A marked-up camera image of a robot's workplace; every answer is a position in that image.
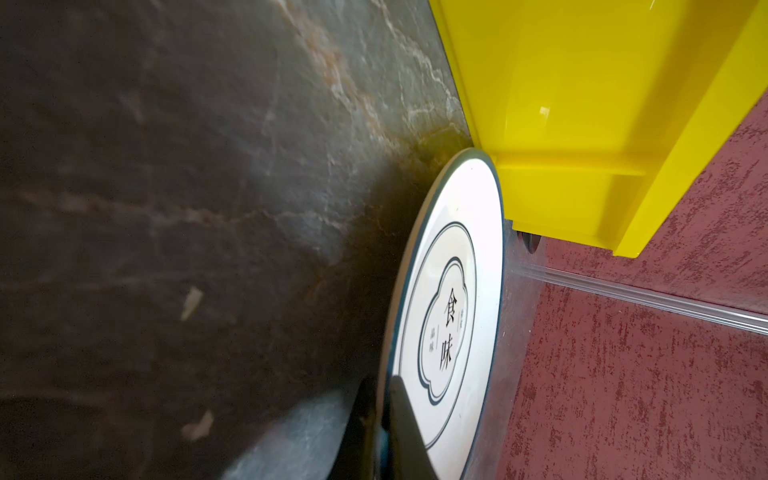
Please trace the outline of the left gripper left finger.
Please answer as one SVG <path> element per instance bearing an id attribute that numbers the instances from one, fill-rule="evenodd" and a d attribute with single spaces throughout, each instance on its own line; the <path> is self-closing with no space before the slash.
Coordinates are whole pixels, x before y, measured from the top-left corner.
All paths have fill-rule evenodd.
<path id="1" fill-rule="evenodd" d="M 363 379 L 328 480 L 371 480 L 375 475 L 376 380 Z"/>

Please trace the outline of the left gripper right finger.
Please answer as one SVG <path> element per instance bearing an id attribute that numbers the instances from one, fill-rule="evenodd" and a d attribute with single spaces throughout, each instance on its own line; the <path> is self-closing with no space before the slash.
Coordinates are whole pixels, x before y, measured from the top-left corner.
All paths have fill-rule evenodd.
<path id="1" fill-rule="evenodd" d="M 389 381 L 387 455 L 384 479 L 437 479 L 422 439 L 405 384 L 400 376 Z"/>

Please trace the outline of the white plate flower outline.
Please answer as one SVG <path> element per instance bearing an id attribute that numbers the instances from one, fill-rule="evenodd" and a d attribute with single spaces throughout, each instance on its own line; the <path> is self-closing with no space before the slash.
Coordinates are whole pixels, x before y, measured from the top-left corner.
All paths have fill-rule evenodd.
<path id="1" fill-rule="evenodd" d="M 387 315 L 376 389 L 386 417 L 401 379 L 438 479 L 468 468 L 490 386 L 504 261 L 503 201 L 490 157 L 468 148 L 440 171 L 419 210 Z"/>

